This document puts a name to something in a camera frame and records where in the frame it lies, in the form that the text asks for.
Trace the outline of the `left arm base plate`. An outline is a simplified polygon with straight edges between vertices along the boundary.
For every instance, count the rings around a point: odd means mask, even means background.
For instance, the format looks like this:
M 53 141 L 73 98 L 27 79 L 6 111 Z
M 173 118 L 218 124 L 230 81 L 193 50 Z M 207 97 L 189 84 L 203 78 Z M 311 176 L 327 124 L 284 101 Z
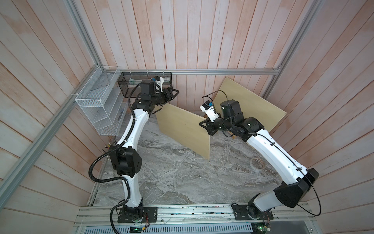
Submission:
M 158 208 L 157 207 L 128 207 L 125 206 L 120 209 L 117 218 L 118 223 L 140 223 L 149 222 L 155 223 L 157 221 Z

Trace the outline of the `plywood board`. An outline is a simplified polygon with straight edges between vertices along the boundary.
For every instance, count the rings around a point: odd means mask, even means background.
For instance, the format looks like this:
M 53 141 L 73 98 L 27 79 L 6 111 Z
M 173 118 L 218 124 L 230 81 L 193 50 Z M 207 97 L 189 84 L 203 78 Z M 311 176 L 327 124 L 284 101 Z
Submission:
M 205 120 L 203 117 L 166 104 L 156 113 L 156 118 L 162 133 L 209 160 L 210 136 L 199 125 Z
M 226 78 L 215 96 L 214 105 L 218 113 L 222 113 L 220 104 L 228 100 L 239 102 L 245 118 L 254 117 L 267 131 L 271 131 L 286 115 L 286 112 L 256 95 L 235 81 Z

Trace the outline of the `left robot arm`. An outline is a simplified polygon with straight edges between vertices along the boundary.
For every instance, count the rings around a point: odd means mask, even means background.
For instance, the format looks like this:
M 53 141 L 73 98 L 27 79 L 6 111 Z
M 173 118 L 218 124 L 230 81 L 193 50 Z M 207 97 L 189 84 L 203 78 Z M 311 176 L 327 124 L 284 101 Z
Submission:
M 113 169 L 122 178 L 125 200 L 120 202 L 120 207 L 133 220 L 141 219 L 144 215 L 138 183 L 138 173 L 142 167 L 142 158 L 137 152 L 138 141 L 150 115 L 156 113 L 155 107 L 163 107 L 179 94 L 172 87 L 163 87 L 163 83 L 163 77 L 155 77 L 141 81 L 131 91 L 128 98 L 130 121 L 116 145 L 118 148 L 110 153 Z

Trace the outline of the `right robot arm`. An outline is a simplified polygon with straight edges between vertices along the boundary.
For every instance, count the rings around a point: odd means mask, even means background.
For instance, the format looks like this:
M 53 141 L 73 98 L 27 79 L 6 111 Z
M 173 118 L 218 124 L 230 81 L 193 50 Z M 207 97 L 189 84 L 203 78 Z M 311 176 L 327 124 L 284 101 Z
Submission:
M 245 118 L 238 101 L 226 100 L 220 104 L 222 114 L 216 112 L 212 101 L 204 102 L 200 109 L 207 118 L 199 125 L 212 136 L 218 131 L 230 132 L 257 150 L 278 172 L 282 182 L 272 191 L 255 195 L 247 204 L 247 215 L 260 219 L 272 208 L 286 206 L 294 208 L 313 188 L 319 177 L 315 169 L 307 169 L 293 159 L 271 137 L 265 126 L 256 118 Z

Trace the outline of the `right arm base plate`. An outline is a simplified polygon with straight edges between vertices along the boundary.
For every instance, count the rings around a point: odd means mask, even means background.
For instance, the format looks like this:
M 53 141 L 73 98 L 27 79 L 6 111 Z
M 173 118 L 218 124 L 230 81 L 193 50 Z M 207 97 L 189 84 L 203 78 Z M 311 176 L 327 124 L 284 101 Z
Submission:
M 274 216 L 271 210 L 261 212 L 257 208 L 232 203 L 231 208 L 234 212 L 235 220 L 273 220 Z

